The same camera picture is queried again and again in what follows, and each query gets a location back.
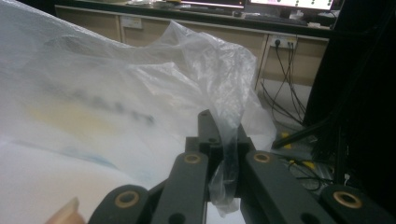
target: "computer monitor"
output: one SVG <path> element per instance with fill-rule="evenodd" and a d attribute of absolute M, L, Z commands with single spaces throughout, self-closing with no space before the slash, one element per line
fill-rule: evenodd
<path fill-rule="evenodd" d="M 251 5 L 276 8 L 277 16 L 289 18 L 292 11 L 301 10 L 303 13 L 318 13 L 330 11 L 339 0 L 248 0 Z"/>
<path fill-rule="evenodd" d="M 245 6 L 245 0 L 182 0 L 182 4 L 188 4 L 198 7 L 213 7 L 213 8 L 224 8 L 224 9 L 243 9 Z"/>

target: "screw hole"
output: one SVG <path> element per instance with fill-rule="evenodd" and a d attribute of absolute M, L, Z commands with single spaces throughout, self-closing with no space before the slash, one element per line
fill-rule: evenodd
<path fill-rule="evenodd" d="M 136 191 L 128 190 L 117 196 L 115 205 L 119 208 L 134 206 L 139 202 L 139 194 Z"/>
<path fill-rule="evenodd" d="M 175 213 L 169 217 L 168 223 L 169 224 L 183 224 L 185 220 L 186 220 L 186 218 L 183 216 L 183 214 Z"/>
<path fill-rule="evenodd" d="M 259 161 L 259 162 L 268 162 L 270 160 L 269 156 L 262 153 L 255 154 L 253 158 L 255 161 Z"/>
<path fill-rule="evenodd" d="M 363 205 L 357 196 L 346 191 L 336 191 L 332 196 L 338 203 L 349 208 L 361 208 Z"/>
<path fill-rule="evenodd" d="M 195 154 L 190 154 L 184 157 L 184 162 L 186 163 L 198 163 L 201 161 L 201 157 Z"/>

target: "crumpled plastic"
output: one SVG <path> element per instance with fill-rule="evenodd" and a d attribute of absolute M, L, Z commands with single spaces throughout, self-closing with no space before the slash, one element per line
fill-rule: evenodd
<path fill-rule="evenodd" d="M 147 189 L 169 176 L 210 109 L 225 159 L 209 190 L 223 216 L 234 210 L 238 126 L 257 149 L 275 139 L 252 89 L 256 58 L 174 21 L 136 48 L 2 1 L 0 52 L 0 137 L 115 167 Z"/>

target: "yellow stain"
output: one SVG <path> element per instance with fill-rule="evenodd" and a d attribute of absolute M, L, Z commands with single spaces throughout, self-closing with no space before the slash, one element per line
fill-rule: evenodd
<path fill-rule="evenodd" d="M 114 125 L 92 112 L 93 109 L 79 104 L 30 105 L 26 110 L 35 120 L 73 134 L 80 140 L 95 137 L 99 133 L 110 134 L 116 131 Z"/>

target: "monitor screen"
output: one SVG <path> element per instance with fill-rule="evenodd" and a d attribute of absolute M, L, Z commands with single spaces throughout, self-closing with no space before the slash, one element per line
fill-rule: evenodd
<path fill-rule="evenodd" d="M 296 7 L 330 10 L 332 0 L 250 0 L 253 4 L 263 4 L 279 7 Z"/>
<path fill-rule="evenodd" d="M 244 8 L 245 6 L 245 0 L 182 0 L 181 3 L 201 7 L 218 8 Z"/>

